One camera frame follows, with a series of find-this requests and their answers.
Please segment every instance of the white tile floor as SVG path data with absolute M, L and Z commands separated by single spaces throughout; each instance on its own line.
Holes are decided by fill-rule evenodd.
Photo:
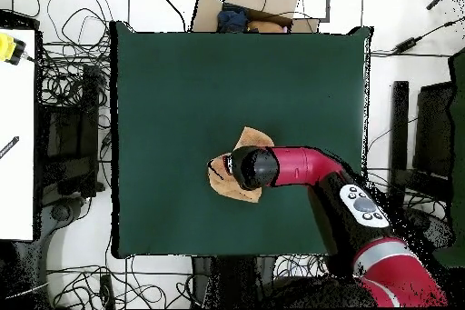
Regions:
M 108 8 L 103 0 L 99 0 L 107 19 L 110 19 Z M 374 26 L 374 36 L 371 50 L 390 50 L 399 42 L 411 37 L 422 35 L 447 21 L 463 16 L 461 0 L 443 0 L 430 11 L 426 5 L 431 0 L 331 0 L 331 21 L 320 25 L 322 33 L 345 34 L 353 27 L 360 25 Z M 187 25 L 191 23 L 195 0 L 172 0 L 174 5 L 183 13 Z M 324 17 L 324 0 L 305 0 L 307 14 L 314 17 Z M 94 0 L 40 0 L 41 12 L 37 17 L 41 21 L 44 41 L 57 41 L 57 34 L 47 14 L 54 19 L 59 30 L 64 21 L 76 10 L 88 7 L 100 14 L 100 8 Z M 108 0 L 114 20 L 128 20 L 135 31 L 182 31 L 179 16 L 164 0 Z M 0 0 L 0 7 L 11 8 L 11 0 Z M 34 14 L 37 11 L 35 0 L 15 0 L 15 10 Z M 88 11 L 78 13 L 73 22 L 66 27 L 65 32 L 77 38 L 79 28 Z M 102 28 L 92 19 L 86 22 L 85 39 L 83 43 L 91 43 L 101 34 Z M 465 24 L 460 23 L 440 31 L 422 40 L 414 49 L 417 54 L 451 55 L 465 46 Z M 410 116 L 416 115 L 416 97 L 423 85 L 449 81 L 447 58 L 427 56 L 397 56 L 373 57 L 371 59 L 371 99 L 369 142 L 390 128 L 391 85 L 395 80 L 410 81 L 411 105 Z M 411 123 L 410 133 L 413 136 L 415 124 Z M 368 156 L 369 167 L 386 167 L 388 164 L 389 136 L 386 135 L 376 142 Z M 414 147 L 412 138 L 409 141 L 410 163 Z M 386 172 L 376 174 L 386 177 Z M 104 182 L 102 172 L 100 180 Z M 108 243 L 111 222 L 111 191 L 105 191 L 93 200 L 89 215 L 66 229 L 60 230 L 50 245 L 48 254 L 48 268 L 61 269 L 82 265 L 104 265 L 104 251 Z M 124 261 L 109 257 L 109 266 L 117 272 L 124 272 Z M 134 270 L 139 272 L 179 272 L 190 273 L 191 261 L 183 256 L 137 256 Z M 75 275 L 51 275 L 50 294 L 59 293 L 65 284 Z M 168 301 L 177 296 L 175 284 L 183 282 L 185 277 L 176 275 L 138 275 L 141 285 L 159 285 L 167 295 Z M 124 292 L 122 284 L 114 281 L 117 295 Z M 155 290 L 146 292 L 151 300 L 156 300 L 160 294 Z M 134 298 L 130 293 L 128 299 Z M 74 303 L 75 298 L 67 296 L 63 303 Z M 186 300 L 178 300 L 175 307 L 188 307 Z M 128 308 L 144 308 L 140 299 L 132 301 Z M 162 302 L 153 307 L 162 307 Z

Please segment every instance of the brown rag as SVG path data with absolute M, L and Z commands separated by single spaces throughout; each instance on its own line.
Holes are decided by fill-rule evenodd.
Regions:
M 241 137 L 237 142 L 236 148 L 244 145 L 258 145 L 258 146 L 274 146 L 272 139 L 256 129 L 250 127 L 244 127 Z M 211 168 L 208 168 L 208 177 L 210 179 L 210 186 L 219 195 L 227 196 L 232 199 L 238 199 L 241 201 L 257 203 L 262 195 L 262 189 L 257 188 L 253 191 L 245 191 L 239 187 L 232 175 L 226 172 L 224 167 L 223 156 L 229 155 L 230 153 L 216 156 L 210 163 Z
M 251 21 L 247 26 L 249 29 L 258 29 L 258 33 L 284 33 L 282 26 L 268 21 Z

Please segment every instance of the green table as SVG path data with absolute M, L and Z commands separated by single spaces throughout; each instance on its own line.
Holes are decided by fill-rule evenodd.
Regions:
M 449 68 L 456 90 L 450 105 L 454 150 L 450 216 L 456 240 L 452 247 L 436 251 L 435 256 L 443 265 L 465 267 L 465 50 L 449 59 Z
M 114 255 L 325 253 L 305 187 L 265 189 L 259 204 L 232 200 L 212 190 L 207 163 L 249 126 L 276 145 L 329 150 L 360 172 L 370 28 L 137 34 L 112 23 L 111 30 Z

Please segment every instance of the tangled wires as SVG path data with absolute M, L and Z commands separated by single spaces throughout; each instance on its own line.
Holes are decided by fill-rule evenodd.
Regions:
M 328 273 L 325 255 L 282 255 L 276 261 L 274 277 L 320 276 Z
M 50 4 L 48 1 L 47 14 L 52 22 L 59 42 L 44 43 L 44 61 L 39 62 L 43 70 L 43 88 L 40 101 L 43 105 L 62 106 L 82 106 L 84 67 L 91 65 L 98 68 L 101 79 L 98 80 L 97 88 L 99 92 L 98 106 L 108 108 L 109 91 L 108 81 L 110 78 L 110 37 L 108 32 L 108 21 L 99 0 L 95 0 L 99 7 L 99 14 L 89 8 L 76 10 L 64 22 L 61 34 L 58 33 L 54 19 L 50 14 Z M 108 8 L 111 19 L 112 11 L 108 2 L 104 0 Z M 86 12 L 77 40 L 67 34 L 66 28 L 76 17 L 76 15 Z M 81 44 L 84 35 L 84 27 L 90 20 L 96 20 L 103 26 L 103 32 L 98 41 L 92 45 Z
M 173 306 L 174 303 L 184 298 L 195 305 L 199 305 L 194 298 L 189 287 L 191 280 L 194 275 L 186 275 L 187 279 L 185 283 L 178 282 L 176 284 L 176 290 L 178 296 L 172 301 L 168 301 L 164 290 L 157 285 L 141 285 L 137 279 L 137 274 L 134 270 L 131 271 L 131 275 L 134 277 L 136 284 L 133 285 L 127 282 L 127 273 L 116 273 L 110 270 L 107 266 L 100 265 L 89 265 L 77 268 L 67 268 L 62 270 L 49 270 L 49 275 L 52 274 L 77 274 L 77 276 L 68 283 L 63 290 L 58 293 L 53 301 L 53 308 L 66 308 L 66 309 L 80 309 L 80 310 L 104 310 L 108 305 L 110 292 L 104 286 L 99 287 L 100 279 L 103 275 L 110 275 L 114 281 L 124 285 L 124 292 L 115 295 L 114 306 L 116 310 L 124 310 L 127 305 L 135 300 L 141 300 L 146 308 L 155 309 L 162 308 L 168 309 Z M 154 275 L 183 275 L 177 273 L 147 273 Z M 128 295 L 134 294 L 134 297 L 128 298 Z M 155 294 L 155 298 L 149 298 L 148 295 Z

